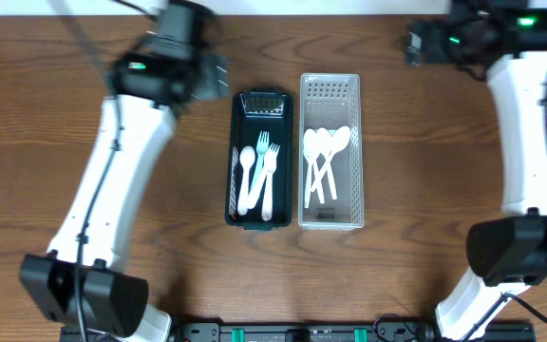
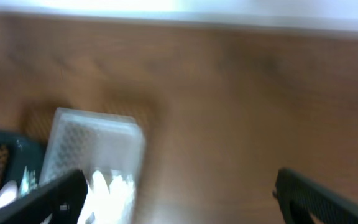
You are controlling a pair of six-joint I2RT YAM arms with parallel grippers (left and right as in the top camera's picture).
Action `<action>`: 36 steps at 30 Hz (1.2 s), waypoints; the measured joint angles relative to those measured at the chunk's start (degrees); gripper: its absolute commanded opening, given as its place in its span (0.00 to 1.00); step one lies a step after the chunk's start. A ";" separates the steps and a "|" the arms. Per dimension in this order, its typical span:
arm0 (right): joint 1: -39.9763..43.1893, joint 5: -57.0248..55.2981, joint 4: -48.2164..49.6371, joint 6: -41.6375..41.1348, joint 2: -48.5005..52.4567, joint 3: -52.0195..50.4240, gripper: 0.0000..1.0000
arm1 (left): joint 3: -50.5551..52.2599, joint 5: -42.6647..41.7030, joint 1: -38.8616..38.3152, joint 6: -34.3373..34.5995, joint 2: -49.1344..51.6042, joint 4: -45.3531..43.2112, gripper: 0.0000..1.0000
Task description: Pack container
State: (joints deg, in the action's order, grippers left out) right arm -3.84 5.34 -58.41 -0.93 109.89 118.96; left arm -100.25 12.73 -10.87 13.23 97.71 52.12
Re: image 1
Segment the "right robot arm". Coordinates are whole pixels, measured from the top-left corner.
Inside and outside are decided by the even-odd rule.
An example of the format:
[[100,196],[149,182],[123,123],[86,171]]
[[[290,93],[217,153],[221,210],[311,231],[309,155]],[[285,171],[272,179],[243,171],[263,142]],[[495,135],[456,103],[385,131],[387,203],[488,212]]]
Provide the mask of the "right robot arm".
[[547,8],[525,1],[455,1],[408,30],[406,61],[482,67],[497,111],[503,162],[498,219],[473,225],[468,267],[419,326],[421,341],[531,341],[527,324],[497,322],[547,278]]

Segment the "white plastic fork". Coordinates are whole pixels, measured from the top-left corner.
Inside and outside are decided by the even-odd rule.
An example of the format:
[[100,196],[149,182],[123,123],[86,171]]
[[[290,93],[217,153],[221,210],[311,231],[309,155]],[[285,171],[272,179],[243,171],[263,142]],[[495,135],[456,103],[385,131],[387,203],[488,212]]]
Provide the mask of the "white plastic fork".
[[265,192],[261,212],[261,217],[265,221],[271,220],[273,216],[273,174],[277,166],[276,160],[278,152],[279,145],[272,144],[265,153]]
[[253,209],[260,197],[260,193],[265,183],[265,179],[275,172],[277,167],[277,155],[280,150],[279,144],[271,144],[264,156],[263,169],[257,178],[255,186],[250,191],[247,198],[247,207]]

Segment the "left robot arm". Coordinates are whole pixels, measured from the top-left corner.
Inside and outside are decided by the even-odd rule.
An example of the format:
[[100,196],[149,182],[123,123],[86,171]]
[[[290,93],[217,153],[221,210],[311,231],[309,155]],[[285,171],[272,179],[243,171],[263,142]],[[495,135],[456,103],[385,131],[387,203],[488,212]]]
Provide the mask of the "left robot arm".
[[24,257],[19,279],[42,315],[76,328],[79,341],[167,341],[172,316],[128,275],[130,240],[147,184],[179,114],[229,92],[224,57],[207,29],[216,14],[171,1],[154,29],[110,66],[76,22],[69,28],[104,78],[107,94],[77,194],[43,256]]

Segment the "white plastic spoon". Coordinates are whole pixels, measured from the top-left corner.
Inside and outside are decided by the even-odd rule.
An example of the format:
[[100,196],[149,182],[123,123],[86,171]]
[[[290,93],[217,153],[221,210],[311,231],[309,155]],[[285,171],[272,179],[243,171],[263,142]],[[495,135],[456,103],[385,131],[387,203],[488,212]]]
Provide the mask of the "white plastic spoon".
[[334,139],[328,129],[321,127],[317,130],[317,138],[320,143],[321,154],[325,158],[325,164],[320,169],[322,176],[327,176],[330,187],[330,194],[333,200],[337,200],[336,184],[331,169],[331,160],[333,156]]
[[249,177],[251,168],[255,162],[255,150],[252,146],[245,146],[239,156],[242,167],[242,179],[237,202],[237,213],[244,216],[248,212],[247,199],[249,196]]
[[320,174],[319,174],[319,168],[318,168],[318,165],[317,165],[317,159],[318,159],[319,155],[320,155],[320,151],[318,150],[317,158],[313,159],[313,163],[312,163],[312,175],[311,175],[312,184],[311,184],[311,187],[314,184],[316,184],[316,193],[317,193],[318,199],[319,199],[321,204],[324,204],[325,203],[324,194],[323,194],[321,180],[319,179]]
[[317,134],[313,129],[307,129],[303,136],[303,155],[308,163],[305,189],[304,189],[304,208],[310,207],[311,200],[311,175],[312,175],[312,163],[313,159],[317,158]]
[[[338,129],[336,129],[335,132],[331,135],[334,139],[334,147],[333,147],[333,150],[332,150],[332,152],[333,152],[332,157],[334,157],[334,155],[336,153],[342,151],[343,149],[345,149],[347,147],[347,145],[349,144],[349,139],[350,139],[351,132],[350,132],[349,127],[345,125],[345,126],[341,126]],[[322,176],[320,174],[319,179],[322,180],[323,178],[324,178],[324,176]]]

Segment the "pale green plastic fork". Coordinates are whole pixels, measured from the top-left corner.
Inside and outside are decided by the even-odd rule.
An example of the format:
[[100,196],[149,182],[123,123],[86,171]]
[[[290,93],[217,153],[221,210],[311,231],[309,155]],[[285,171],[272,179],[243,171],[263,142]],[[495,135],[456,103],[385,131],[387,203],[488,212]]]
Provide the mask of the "pale green plastic fork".
[[255,164],[255,172],[253,175],[253,179],[251,182],[251,188],[250,190],[253,190],[253,188],[256,185],[256,182],[261,174],[262,168],[263,168],[263,162],[264,162],[264,156],[269,148],[269,138],[270,133],[268,131],[261,131],[258,136],[258,140],[255,146],[255,152],[257,154],[257,160]]

